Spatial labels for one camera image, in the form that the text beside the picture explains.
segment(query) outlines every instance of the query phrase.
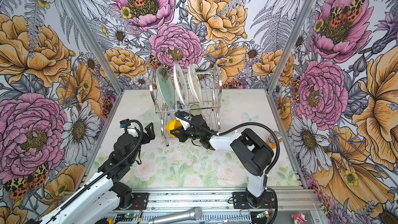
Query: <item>metal hook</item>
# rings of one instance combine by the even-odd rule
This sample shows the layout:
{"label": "metal hook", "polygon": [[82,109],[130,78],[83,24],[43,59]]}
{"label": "metal hook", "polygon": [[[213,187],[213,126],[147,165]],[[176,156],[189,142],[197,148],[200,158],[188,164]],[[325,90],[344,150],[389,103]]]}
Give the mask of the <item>metal hook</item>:
{"label": "metal hook", "polygon": [[243,211],[243,210],[248,211],[249,214],[248,214],[248,215],[244,215],[244,216],[239,216],[239,217],[227,218],[227,219],[217,219],[217,218],[215,218],[215,217],[212,217],[212,218],[210,218],[209,220],[205,220],[204,222],[201,222],[201,223],[210,222],[210,221],[212,221],[212,220],[222,220],[222,222],[218,222],[218,223],[216,223],[216,224],[223,224],[223,223],[250,223],[250,224],[251,224],[251,221],[248,221],[248,220],[230,221],[230,220],[236,220],[236,219],[241,219],[241,218],[245,218],[245,217],[249,217],[249,218],[250,218],[250,213],[251,213],[251,212],[250,212],[250,209],[247,209],[247,208],[244,208],[244,209],[239,210],[239,215],[242,215],[242,211]]}

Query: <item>silver microphone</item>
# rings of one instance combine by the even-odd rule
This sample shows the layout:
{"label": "silver microphone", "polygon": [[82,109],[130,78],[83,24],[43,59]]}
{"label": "silver microphone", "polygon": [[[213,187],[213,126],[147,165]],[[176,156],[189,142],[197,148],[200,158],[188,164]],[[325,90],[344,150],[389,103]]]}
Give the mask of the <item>silver microphone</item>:
{"label": "silver microphone", "polygon": [[202,218],[202,209],[200,207],[194,207],[187,211],[150,219],[148,224],[168,224],[183,220],[199,220],[200,218]]}

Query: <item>pink peony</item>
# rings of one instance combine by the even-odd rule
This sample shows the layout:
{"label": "pink peony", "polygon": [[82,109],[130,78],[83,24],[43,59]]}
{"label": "pink peony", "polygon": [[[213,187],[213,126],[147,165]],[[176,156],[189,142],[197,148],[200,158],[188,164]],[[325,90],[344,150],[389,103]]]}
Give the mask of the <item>pink peony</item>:
{"label": "pink peony", "polygon": [[113,0],[113,8],[120,11],[120,19],[133,30],[147,31],[169,23],[174,17],[174,0],[145,0],[143,6],[129,4],[128,0]]}
{"label": "pink peony", "polygon": [[320,130],[333,127],[347,107],[348,92],[343,85],[344,75],[339,66],[332,61],[311,61],[300,77],[297,115],[310,118]]}
{"label": "pink peony", "polygon": [[333,7],[344,9],[354,0],[326,0],[321,7],[321,12],[315,16],[316,23],[312,35],[309,36],[306,46],[325,59],[333,59],[337,63],[347,61],[368,40],[371,31],[366,31],[369,26],[373,7],[368,8],[369,0],[362,5],[362,12],[353,22],[342,20],[337,27],[332,27],[330,10]]}
{"label": "pink peony", "polygon": [[157,60],[173,67],[178,63],[182,68],[202,59],[202,46],[199,37],[190,30],[175,24],[164,25],[157,34],[149,38],[152,55]]}
{"label": "pink peony", "polygon": [[64,110],[37,93],[0,102],[0,179],[31,175],[45,162],[49,169],[64,157],[60,149]]}

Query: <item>microphone grille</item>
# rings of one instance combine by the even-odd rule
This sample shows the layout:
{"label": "microphone grille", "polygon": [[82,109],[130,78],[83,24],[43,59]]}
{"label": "microphone grille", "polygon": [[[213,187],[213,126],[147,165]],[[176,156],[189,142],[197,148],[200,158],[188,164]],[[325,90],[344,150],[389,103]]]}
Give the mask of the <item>microphone grille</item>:
{"label": "microphone grille", "polygon": [[193,211],[195,212],[195,220],[202,218],[202,209],[200,207],[194,207]]}

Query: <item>floral tablecloth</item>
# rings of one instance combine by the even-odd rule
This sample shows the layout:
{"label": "floral tablecloth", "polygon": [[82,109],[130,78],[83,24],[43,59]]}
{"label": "floral tablecloth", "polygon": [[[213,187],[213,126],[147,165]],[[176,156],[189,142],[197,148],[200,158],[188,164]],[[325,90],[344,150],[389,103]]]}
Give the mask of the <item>floral tablecloth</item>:
{"label": "floral tablecloth", "polygon": [[[149,91],[126,91],[113,117],[89,172],[90,178],[106,161],[113,144],[123,133],[119,128],[122,119],[138,119],[145,126],[154,123],[156,138],[142,146],[141,165],[134,164],[121,180],[131,188],[200,188],[246,187],[248,172],[233,152],[211,151],[196,147],[191,142],[177,140],[166,143],[160,134],[160,119],[154,112]],[[220,110],[221,130],[240,123],[260,122],[277,130],[265,92],[258,89],[230,89],[223,91]],[[269,133],[262,128],[252,128],[266,140]],[[268,178],[269,186],[298,186],[284,145],[275,167]]]}

